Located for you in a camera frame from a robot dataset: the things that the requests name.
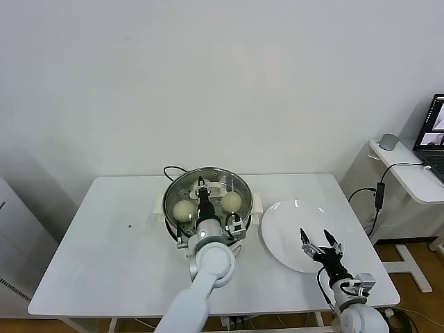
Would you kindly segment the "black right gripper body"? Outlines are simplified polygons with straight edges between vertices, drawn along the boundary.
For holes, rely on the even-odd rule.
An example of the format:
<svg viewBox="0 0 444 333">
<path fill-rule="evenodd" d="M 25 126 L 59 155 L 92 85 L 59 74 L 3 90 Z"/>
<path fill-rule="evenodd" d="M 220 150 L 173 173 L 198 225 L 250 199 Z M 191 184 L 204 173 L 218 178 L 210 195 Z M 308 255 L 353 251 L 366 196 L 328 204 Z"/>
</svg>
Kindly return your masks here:
<svg viewBox="0 0 444 333">
<path fill-rule="evenodd" d="M 323 250 L 321 253 L 315 253 L 313 259 L 323 265 L 331 280 L 352 278 L 351 274 L 341 263 L 342 255 L 336 253 L 335 250 Z"/>
</svg>

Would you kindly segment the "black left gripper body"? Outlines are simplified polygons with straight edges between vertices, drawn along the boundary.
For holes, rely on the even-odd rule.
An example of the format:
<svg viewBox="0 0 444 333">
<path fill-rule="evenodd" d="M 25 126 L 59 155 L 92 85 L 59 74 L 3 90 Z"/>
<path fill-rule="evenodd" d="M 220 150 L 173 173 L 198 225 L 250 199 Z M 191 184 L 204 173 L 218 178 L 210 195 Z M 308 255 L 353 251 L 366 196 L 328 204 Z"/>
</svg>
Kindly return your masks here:
<svg viewBox="0 0 444 333">
<path fill-rule="evenodd" d="M 205 221 L 207 219 L 215 218 L 215 209 L 209 198 L 207 196 L 200 198 L 198 204 L 198 221 Z"/>
</svg>

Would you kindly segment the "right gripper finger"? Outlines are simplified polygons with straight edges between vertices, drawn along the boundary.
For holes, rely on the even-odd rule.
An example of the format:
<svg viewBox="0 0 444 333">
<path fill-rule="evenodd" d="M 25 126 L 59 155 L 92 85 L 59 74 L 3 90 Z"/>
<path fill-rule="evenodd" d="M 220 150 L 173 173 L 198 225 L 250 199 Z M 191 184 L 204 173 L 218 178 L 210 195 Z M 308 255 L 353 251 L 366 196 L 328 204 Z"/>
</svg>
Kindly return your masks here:
<svg viewBox="0 0 444 333">
<path fill-rule="evenodd" d="M 310 242 L 309 237 L 302 228 L 300 229 L 300 238 L 302 242 L 302 250 L 306 255 L 314 257 L 315 255 L 321 254 L 320 248 Z"/>
<path fill-rule="evenodd" d="M 333 234 L 331 234 L 327 229 L 324 229 L 324 235 L 327 239 L 329 245 L 334 249 L 337 255 L 343 255 L 343 244 L 338 242 Z"/>
</svg>

